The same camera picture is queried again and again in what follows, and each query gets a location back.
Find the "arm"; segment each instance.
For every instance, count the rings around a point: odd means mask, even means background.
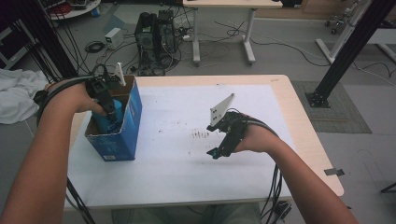
[[[266,152],[276,162],[306,223],[358,223],[337,195],[281,139],[256,125],[235,152]]]
[[[58,93],[45,108],[35,138],[8,194],[0,223],[61,223],[70,130],[77,112],[104,114],[84,84]]]

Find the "paper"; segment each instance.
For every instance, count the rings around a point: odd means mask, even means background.
[[[254,202],[268,197],[275,163],[250,151],[213,160],[225,133],[206,130],[210,108],[231,93],[231,107],[260,119],[291,147],[270,86],[139,87],[143,110],[134,161],[104,162],[83,131],[71,151],[69,177],[89,207]],[[289,197],[284,183],[281,197]]]

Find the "forearm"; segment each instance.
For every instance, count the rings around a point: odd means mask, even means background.
[[[357,223],[337,195],[283,141],[268,151],[306,223]]]
[[[74,111],[47,108],[8,195],[1,223],[60,223]]]

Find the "black metal frame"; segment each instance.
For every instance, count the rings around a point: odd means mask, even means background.
[[[388,187],[381,189],[381,193],[396,193],[396,189],[393,189],[396,187],[396,183],[389,185]]]
[[[0,4],[0,19],[12,30],[20,32],[22,38],[31,44],[25,45],[32,53],[35,62],[40,66],[48,79],[59,81],[62,77],[77,77],[78,72],[64,51],[58,36],[50,26],[50,20],[43,7],[36,0],[12,0],[2,1]],[[26,29],[32,35],[31,40],[15,20],[21,20]],[[48,57],[37,48],[42,47]]]
[[[354,32],[341,48],[325,77],[314,92],[305,96],[311,107],[329,107],[329,98],[335,85],[340,81],[349,66],[356,59],[363,47],[370,40],[380,23],[396,5],[396,0],[373,0],[361,17]]]

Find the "hand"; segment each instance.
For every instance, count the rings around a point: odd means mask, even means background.
[[[65,82],[67,82],[67,80],[55,83],[53,85],[48,85],[46,89],[47,91],[51,92]],[[87,93],[84,83],[79,83],[66,88],[63,91],[60,91],[49,101],[46,107],[46,110],[47,109],[70,109],[70,112],[72,113],[91,110],[97,114],[103,116],[106,115],[105,110]]]
[[[234,152],[250,150],[254,152],[270,152],[275,150],[282,140],[270,131],[258,125],[247,126],[245,137],[238,144]]]

